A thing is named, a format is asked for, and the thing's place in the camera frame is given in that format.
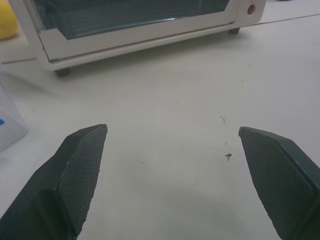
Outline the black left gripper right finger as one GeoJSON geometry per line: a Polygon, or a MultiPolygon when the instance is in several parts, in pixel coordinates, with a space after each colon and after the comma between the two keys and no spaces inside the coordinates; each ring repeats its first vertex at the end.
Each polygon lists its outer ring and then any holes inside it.
{"type": "Polygon", "coordinates": [[[320,169],[291,139],[239,129],[258,197],[282,240],[320,238],[320,169]]]}

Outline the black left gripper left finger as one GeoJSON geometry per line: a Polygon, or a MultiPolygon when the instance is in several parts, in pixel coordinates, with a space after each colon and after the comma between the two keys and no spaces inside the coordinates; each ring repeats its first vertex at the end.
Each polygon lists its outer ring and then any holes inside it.
{"type": "Polygon", "coordinates": [[[76,240],[97,186],[106,124],[67,136],[0,219],[2,240],[76,240]]]}

